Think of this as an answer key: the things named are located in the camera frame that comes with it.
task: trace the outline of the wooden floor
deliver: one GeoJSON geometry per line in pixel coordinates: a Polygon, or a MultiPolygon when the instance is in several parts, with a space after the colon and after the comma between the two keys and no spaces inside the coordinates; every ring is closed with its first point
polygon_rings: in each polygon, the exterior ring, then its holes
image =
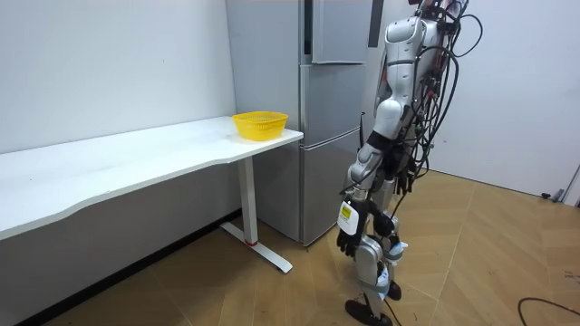
{"type": "MultiPolygon", "coordinates": [[[[392,305],[404,326],[520,325],[525,296],[580,311],[580,209],[431,172],[397,215],[410,244],[392,305]]],[[[358,325],[343,309],[360,291],[336,229],[307,249],[258,229],[294,265],[289,274],[217,230],[48,325],[358,325]]],[[[580,326],[542,303],[524,314],[528,325],[580,326]]]]}

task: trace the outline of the yellow basket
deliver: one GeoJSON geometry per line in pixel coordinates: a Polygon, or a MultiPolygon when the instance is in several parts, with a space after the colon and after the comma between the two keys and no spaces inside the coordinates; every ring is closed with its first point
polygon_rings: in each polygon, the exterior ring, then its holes
{"type": "Polygon", "coordinates": [[[243,138],[269,140],[280,137],[288,116],[278,112],[256,111],[237,114],[232,119],[243,138]]]}

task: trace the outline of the refrigerator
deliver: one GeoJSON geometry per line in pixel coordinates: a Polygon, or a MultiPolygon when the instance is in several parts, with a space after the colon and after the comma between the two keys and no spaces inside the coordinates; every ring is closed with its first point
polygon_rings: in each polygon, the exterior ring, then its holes
{"type": "Polygon", "coordinates": [[[283,112],[304,133],[254,157],[257,217],[309,245],[335,224],[360,147],[372,0],[226,4],[237,112],[283,112]]]}

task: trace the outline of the desk foot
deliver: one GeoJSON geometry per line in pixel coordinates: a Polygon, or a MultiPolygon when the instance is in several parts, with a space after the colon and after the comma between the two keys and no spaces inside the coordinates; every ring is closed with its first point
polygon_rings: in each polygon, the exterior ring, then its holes
{"type": "MultiPolygon", "coordinates": [[[[246,239],[244,239],[244,232],[238,229],[235,225],[226,222],[221,225],[221,228],[228,231],[231,235],[235,236],[239,241],[242,243],[246,243],[246,239]]],[[[284,273],[288,273],[292,269],[292,264],[288,262],[286,259],[282,258],[279,254],[273,252],[268,247],[259,242],[256,245],[249,245],[248,247],[254,249],[255,252],[261,254],[265,259],[270,261],[270,263],[274,264],[274,266],[278,267],[284,273]]]]}

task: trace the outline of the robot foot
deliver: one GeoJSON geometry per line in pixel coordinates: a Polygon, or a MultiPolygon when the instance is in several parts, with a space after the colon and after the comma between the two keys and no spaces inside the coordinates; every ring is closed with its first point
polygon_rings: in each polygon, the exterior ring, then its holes
{"type": "Polygon", "coordinates": [[[402,297],[401,287],[395,281],[391,281],[391,285],[389,285],[389,291],[387,292],[387,296],[394,301],[398,301],[401,299],[402,297]]]}
{"type": "Polygon", "coordinates": [[[356,300],[349,300],[344,304],[344,308],[351,317],[355,318],[360,323],[368,326],[392,326],[392,321],[389,317],[381,313],[381,318],[377,319],[372,316],[371,308],[356,300]]]}

